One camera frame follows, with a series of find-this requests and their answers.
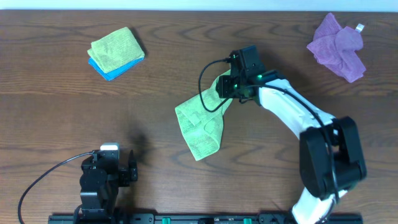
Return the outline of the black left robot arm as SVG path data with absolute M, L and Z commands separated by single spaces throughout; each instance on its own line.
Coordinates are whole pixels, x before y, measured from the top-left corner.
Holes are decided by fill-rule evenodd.
M 73 223 L 117 223 L 116 198 L 120 187 L 128 187 L 138 178 L 137 161 L 129 152 L 127 166 L 119 164 L 119 150 L 95 150 L 81 164 L 81 205 Z

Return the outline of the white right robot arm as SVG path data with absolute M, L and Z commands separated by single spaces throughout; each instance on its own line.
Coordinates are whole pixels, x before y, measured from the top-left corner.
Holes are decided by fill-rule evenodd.
M 218 78 L 216 91 L 222 98 L 254 100 L 297 136 L 304 190 L 290 211 L 293 222 L 361 222 L 360 217 L 332 214 L 340 199 L 367 176 L 358 128 L 352 118 L 336 118 L 320 110 L 276 70 L 253 75 L 233 70 Z

